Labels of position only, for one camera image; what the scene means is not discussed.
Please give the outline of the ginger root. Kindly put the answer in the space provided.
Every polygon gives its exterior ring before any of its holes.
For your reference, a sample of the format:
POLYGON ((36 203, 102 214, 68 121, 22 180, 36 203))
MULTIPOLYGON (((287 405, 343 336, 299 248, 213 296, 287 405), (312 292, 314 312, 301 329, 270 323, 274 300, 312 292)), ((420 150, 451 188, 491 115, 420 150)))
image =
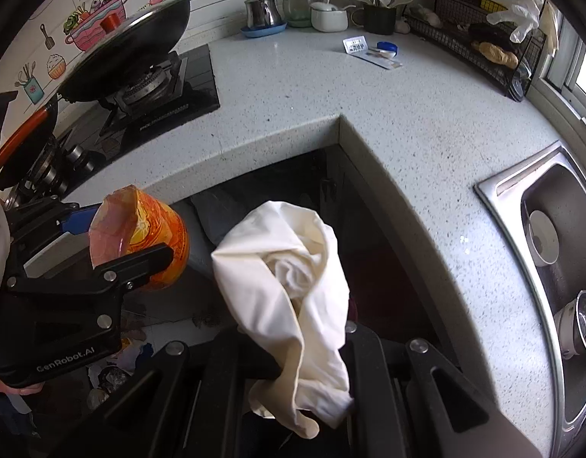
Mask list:
POLYGON ((489 42, 472 42, 471 45, 475 51, 485 57, 485 59, 488 59, 489 62, 503 65, 509 69, 516 69, 518 66, 517 55, 513 52, 505 51, 503 48, 498 47, 498 45, 493 45, 489 42))

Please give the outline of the white bowl in sink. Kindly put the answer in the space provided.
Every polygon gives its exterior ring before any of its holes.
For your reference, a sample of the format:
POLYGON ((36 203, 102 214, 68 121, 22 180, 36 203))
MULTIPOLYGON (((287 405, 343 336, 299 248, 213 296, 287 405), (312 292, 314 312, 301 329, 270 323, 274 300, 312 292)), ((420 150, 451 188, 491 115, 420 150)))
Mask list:
POLYGON ((554 265, 560 255, 556 228, 546 213, 535 210, 530 213, 526 226, 526 238, 536 267, 554 265))

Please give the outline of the stainless steel sink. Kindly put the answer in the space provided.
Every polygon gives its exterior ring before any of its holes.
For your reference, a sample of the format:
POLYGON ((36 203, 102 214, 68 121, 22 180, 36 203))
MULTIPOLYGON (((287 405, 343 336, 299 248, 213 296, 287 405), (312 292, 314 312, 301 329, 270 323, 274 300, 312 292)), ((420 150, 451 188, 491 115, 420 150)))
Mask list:
POLYGON ((586 174, 556 142, 475 185, 517 257, 538 309, 555 388, 552 455, 575 446, 586 424, 586 353, 561 355, 554 317, 586 290, 586 174), (540 261, 531 214, 549 217, 558 237, 556 261, 540 261))

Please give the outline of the white sugar bowl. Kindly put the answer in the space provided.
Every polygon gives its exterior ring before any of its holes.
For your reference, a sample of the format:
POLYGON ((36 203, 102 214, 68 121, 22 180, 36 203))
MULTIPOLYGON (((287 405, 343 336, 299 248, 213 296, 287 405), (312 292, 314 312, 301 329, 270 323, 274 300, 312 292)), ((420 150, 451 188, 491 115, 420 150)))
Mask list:
POLYGON ((330 0, 316 1, 309 5, 312 27, 323 33, 345 31, 349 27, 348 10, 353 5, 338 7, 330 0))

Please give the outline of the steel cup in sink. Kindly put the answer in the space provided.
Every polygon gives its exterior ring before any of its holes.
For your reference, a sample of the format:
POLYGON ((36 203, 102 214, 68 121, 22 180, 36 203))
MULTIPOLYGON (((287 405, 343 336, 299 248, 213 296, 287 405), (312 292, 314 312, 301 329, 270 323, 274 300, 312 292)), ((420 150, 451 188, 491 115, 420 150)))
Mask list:
POLYGON ((586 355, 586 290, 560 309, 554 322, 557 329, 560 353, 564 360, 586 355))

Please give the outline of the black gas stove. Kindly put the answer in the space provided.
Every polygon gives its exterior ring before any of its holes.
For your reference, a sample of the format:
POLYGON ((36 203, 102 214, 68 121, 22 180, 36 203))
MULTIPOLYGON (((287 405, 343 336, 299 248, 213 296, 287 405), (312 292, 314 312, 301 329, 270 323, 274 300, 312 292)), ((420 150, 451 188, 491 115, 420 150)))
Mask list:
POLYGON ((91 105, 76 121, 48 120, 30 160, 8 164, 6 205, 15 208, 41 197, 62 198, 141 145, 188 121, 216 111, 216 92, 207 45, 171 52, 137 83, 91 105))

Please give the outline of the white sachet packet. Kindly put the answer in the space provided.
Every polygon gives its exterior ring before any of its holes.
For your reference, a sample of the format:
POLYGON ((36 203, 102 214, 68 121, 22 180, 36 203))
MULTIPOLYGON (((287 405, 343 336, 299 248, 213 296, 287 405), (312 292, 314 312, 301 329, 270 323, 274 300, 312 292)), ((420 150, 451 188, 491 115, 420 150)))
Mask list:
POLYGON ((364 36, 355 36, 344 39, 343 47, 347 55, 385 70, 402 66, 398 60, 399 48, 393 42, 377 42, 377 45, 370 47, 364 36))

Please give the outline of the clear disposable glove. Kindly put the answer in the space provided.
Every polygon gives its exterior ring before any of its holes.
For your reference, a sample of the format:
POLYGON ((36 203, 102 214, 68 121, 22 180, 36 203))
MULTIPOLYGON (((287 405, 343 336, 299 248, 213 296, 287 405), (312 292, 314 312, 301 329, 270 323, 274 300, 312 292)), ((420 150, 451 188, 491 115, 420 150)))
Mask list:
POLYGON ((493 11, 486 16, 491 25, 513 23, 514 31, 509 40, 514 44, 521 44, 528 33, 537 29, 540 22, 540 13, 544 0, 489 0, 503 7, 505 10, 493 11))

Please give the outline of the blue bottle cap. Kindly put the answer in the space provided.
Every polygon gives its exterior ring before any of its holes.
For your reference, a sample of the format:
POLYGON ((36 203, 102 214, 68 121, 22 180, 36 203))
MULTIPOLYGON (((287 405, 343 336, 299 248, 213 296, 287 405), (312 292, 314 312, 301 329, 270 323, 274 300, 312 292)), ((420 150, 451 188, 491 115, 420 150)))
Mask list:
POLYGON ((393 42, 377 42, 377 48, 382 50, 396 51, 399 54, 399 47, 393 42))

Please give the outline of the dark green utensil mug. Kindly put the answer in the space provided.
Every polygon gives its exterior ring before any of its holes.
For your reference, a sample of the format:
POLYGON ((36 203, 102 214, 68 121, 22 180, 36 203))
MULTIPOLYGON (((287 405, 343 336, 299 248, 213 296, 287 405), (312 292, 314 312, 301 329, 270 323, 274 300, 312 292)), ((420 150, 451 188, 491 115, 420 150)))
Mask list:
POLYGON ((350 19, 353 25, 367 32, 392 35, 396 23, 396 9, 364 4, 352 11, 350 19))

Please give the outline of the white plastic spoon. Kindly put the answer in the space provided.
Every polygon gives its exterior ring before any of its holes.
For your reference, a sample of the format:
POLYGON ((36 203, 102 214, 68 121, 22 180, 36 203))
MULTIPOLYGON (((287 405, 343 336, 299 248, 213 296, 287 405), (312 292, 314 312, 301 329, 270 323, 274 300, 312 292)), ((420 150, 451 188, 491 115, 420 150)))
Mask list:
POLYGON ((382 50, 381 48, 370 48, 367 52, 374 56, 382 57, 389 60, 393 60, 398 55, 398 52, 396 51, 382 50))

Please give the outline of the steel oil pot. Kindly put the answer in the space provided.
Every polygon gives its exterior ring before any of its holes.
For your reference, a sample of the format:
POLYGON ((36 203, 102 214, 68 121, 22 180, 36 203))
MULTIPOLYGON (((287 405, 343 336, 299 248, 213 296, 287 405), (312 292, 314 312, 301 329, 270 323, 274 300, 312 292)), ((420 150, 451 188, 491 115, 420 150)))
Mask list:
POLYGON ((246 0, 246 26, 252 30, 280 26, 283 18, 275 0, 246 0))

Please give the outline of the blue saucer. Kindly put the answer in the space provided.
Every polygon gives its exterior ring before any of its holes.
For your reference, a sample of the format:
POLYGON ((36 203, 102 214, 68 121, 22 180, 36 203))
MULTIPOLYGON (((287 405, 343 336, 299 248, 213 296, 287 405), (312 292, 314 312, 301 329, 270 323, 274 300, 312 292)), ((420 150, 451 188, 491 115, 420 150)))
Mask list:
POLYGON ((246 38, 261 38, 270 35, 275 35, 284 32, 287 29, 287 23, 282 23, 280 25, 274 26, 267 26, 263 28, 252 29, 248 26, 242 27, 240 29, 241 34, 246 38))

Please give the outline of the black wok with lid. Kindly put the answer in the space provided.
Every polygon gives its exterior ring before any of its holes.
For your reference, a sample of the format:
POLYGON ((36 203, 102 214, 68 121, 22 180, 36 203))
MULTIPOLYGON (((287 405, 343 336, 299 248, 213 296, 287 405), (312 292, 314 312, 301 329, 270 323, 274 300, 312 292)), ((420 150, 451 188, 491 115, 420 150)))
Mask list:
POLYGON ((94 102, 132 84, 175 48, 191 8, 191 0, 166 0, 127 19, 84 55, 57 94, 67 102, 94 102))

